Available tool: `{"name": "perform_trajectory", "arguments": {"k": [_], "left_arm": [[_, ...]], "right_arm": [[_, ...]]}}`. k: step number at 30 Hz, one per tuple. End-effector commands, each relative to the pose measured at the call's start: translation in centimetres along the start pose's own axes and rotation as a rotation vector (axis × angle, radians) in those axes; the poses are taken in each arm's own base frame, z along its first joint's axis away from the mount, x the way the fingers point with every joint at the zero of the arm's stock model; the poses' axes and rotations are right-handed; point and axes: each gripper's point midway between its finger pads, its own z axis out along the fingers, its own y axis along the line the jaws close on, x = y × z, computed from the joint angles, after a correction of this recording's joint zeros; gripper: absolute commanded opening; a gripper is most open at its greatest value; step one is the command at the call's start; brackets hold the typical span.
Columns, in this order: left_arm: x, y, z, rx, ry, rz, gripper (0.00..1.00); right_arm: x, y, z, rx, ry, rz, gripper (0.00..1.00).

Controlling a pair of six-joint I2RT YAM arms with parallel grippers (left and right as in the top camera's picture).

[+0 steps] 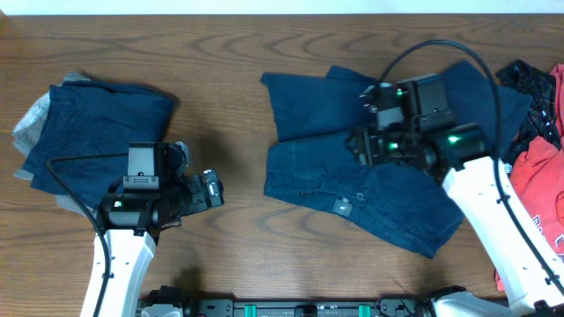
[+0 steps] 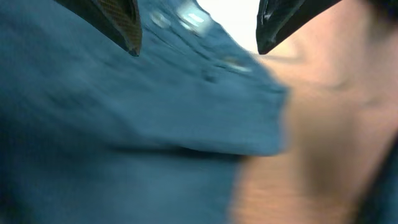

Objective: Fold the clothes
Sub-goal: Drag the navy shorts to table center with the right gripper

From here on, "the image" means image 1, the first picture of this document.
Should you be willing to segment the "dark blue denim shorts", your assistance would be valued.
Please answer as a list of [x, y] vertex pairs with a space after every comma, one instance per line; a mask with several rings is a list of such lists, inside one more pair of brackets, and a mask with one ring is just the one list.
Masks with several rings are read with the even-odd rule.
[[324, 77], [264, 73], [278, 132], [264, 194], [340, 216], [375, 237], [432, 258], [464, 214], [410, 166], [362, 166], [345, 146], [373, 116], [360, 95], [378, 79], [333, 65]]

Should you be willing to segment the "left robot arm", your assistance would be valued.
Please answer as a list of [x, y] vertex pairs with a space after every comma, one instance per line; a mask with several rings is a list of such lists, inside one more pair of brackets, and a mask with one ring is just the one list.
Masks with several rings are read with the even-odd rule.
[[160, 234], [184, 217], [224, 203], [215, 170], [186, 175], [189, 148], [177, 143], [133, 143], [127, 172], [110, 185], [93, 217], [93, 269], [84, 316], [133, 316]]

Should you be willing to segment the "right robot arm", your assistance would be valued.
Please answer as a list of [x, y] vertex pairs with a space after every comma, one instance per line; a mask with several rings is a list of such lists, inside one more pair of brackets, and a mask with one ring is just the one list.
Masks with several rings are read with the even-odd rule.
[[563, 263], [533, 224], [481, 127], [459, 124], [438, 75], [368, 86], [374, 116], [347, 145], [363, 166], [404, 163], [432, 176], [469, 220], [503, 283], [504, 303], [461, 288], [417, 305], [419, 316], [561, 316]]

